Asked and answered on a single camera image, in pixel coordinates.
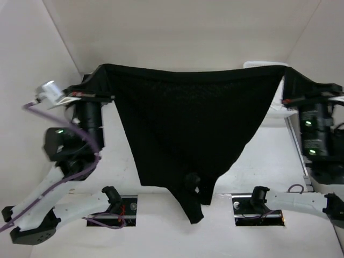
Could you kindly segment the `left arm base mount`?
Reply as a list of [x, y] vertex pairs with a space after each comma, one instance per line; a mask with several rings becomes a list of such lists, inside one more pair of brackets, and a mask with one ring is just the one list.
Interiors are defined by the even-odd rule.
[[122, 200], [122, 206], [115, 213], [99, 212], [87, 216], [86, 227], [105, 227], [110, 229], [135, 227], [137, 220], [138, 197], [122, 196]]

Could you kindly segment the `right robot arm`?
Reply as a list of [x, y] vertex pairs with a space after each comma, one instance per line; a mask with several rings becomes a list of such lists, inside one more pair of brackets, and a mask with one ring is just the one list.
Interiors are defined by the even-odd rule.
[[[311, 176], [320, 184], [343, 184], [343, 123], [335, 124], [335, 107], [343, 106], [343, 87], [317, 83], [291, 67], [286, 69], [282, 104], [298, 112], [301, 152]], [[315, 215], [343, 228], [343, 195], [290, 193], [256, 186], [249, 206], [261, 217], [276, 210]]]

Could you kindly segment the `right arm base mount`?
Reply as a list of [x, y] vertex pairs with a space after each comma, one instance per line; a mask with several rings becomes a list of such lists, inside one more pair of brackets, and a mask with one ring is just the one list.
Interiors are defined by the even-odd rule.
[[270, 211], [255, 208], [250, 203], [251, 195], [232, 195], [234, 223], [241, 227], [285, 226], [281, 210]]

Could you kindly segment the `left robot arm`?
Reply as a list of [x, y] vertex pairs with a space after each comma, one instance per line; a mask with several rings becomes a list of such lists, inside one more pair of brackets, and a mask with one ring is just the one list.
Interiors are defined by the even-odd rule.
[[44, 151], [55, 167], [23, 202], [2, 210], [3, 230], [9, 230], [13, 244], [35, 246], [74, 220], [120, 215], [123, 201], [113, 186], [77, 204], [60, 204], [60, 199], [85, 181], [101, 160], [102, 106], [113, 101], [108, 77], [92, 74], [64, 90], [48, 81], [36, 89], [35, 99], [23, 106], [58, 126], [47, 129], [44, 138]]

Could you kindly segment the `black tank top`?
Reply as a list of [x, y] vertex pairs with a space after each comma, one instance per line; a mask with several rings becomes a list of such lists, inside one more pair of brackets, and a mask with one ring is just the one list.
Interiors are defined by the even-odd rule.
[[115, 96], [140, 183], [168, 189], [191, 223], [217, 179], [260, 127], [284, 66], [175, 73], [104, 64], [91, 75]]

